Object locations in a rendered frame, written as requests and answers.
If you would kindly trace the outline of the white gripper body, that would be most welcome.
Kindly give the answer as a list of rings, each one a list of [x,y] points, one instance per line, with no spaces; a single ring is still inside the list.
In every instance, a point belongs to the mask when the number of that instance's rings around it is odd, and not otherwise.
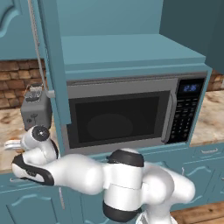
[[[18,150],[21,148],[20,140],[8,140],[4,143],[3,147],[6,150]]]

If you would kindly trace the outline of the teal base cabinet door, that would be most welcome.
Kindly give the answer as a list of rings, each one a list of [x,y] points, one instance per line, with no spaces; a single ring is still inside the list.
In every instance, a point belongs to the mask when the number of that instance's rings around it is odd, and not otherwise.
[[[195,196],[190,202],[182,205],[182,208],[196,207],[207,202],[209,185],[215,172],[216,166],[213,159],[183,164],[182,174],[195,184]]]
[[[62,224],[53,196],[43,188],[0,193],[0,224]]]

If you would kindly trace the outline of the dark teal cabinet door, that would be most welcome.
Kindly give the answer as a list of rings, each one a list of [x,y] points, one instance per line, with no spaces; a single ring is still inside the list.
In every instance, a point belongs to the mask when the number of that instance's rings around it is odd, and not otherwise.
[[[224,74],[224,0],[164,0],[159,32]]]

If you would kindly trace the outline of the teal drawer front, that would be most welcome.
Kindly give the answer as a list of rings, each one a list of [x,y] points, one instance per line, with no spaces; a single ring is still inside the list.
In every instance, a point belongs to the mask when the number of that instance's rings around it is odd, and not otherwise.
[[[41,185],[29,179],[17,178],[13,173],[0,173],[0,194],[36,193],[46,190],[58,190],[57,186]]]
[[[212,143],[194,147],[193,158],[214,158],[224,156],[224,143]]]

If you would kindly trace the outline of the grey toaster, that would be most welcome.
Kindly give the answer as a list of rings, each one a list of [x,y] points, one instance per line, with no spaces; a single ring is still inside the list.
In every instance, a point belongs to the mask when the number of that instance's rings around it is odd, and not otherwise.
[[[48,129],[51,128],[53,114],[51,101],[46,96],[41,83],[33,83],[27,86],[20,111],[25,130],[35,125],[44,125]]]

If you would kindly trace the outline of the grey black microwave oven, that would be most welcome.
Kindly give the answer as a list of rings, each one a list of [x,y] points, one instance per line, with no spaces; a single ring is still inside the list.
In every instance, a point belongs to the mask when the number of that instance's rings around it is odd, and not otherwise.
[[[179,73],[70,80],[71,122],[62,130],[65,152],[93,155],[121,148],[185,143],[207,74]],[[177,107],[170,138],[161,141],[171,91]]]

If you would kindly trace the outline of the teal arched wall cabinet door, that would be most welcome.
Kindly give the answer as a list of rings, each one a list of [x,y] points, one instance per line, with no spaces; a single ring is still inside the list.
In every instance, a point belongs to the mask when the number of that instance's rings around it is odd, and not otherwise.
[[[36,59],[27,0],[0,0],[0,60]]]

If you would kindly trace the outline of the teal open wall cabinet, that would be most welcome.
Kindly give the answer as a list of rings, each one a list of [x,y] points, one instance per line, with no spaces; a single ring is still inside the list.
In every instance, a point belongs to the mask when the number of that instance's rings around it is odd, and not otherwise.
[[[205,70],[206,57],[160,31],[164,0],[57,0],[66,79]]]

